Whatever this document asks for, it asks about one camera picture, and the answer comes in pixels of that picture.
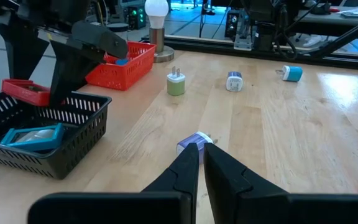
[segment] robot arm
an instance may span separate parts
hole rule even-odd
[[[39,30],[67,40],[50,40],[56,65],[50,104],[59,104],[108,54],[125,58],[126,41],[103,26],[83,19],[91,0],[0,0],[0,34],[6,45],[10,78],[28,80],[42,58],[48,42]]]

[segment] blue object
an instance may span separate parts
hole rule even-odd
[[[284,65],[282,73],[284,81],[298,82],[302,77],[303,70],[301,67]]]
[[[128,59],[118,59],[116,60],[116,65],[125,65],[128,61]]]
[[[53,130],[53,135],[50,138],[14,142],[15,136],[17,136],[18,134],[25,134],[32,131],[43,131],[48,129]],[[1,144],[11,147],[16,147],[31,152],[37,152],[46,149],[56,149],[62,143],[63,133],[64,133],[64,128],[62,123],[58,123],[57,125],[53,125],[53,126],[41,127],[41,128],[26,128],[26,129],[11,128],[6,133],[4,139],[2,139]]]

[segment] red basket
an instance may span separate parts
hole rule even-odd
[[[31,80],[4,79],[2,91],[13,98],[35,106],[48,106],[50,90]]]
[[[86,76],[89,84],[127,90],[153,67],[155,45],[128,42],[128,55],[125,65],[116,65],[118,58],[106,56],[106,64],[98,65]]]

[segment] lid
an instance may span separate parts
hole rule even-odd
[[[128,24],[125,23],[115,23],[115,24],[108,24],[107,28],[113,32],[125,32],[128,31]]]

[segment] green power adapter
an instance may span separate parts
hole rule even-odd
[[[180,69],[172,68],[172,73],[167,75],[167,92],[172,96],[179,96],[185,93],[186,76],[180,73]]]

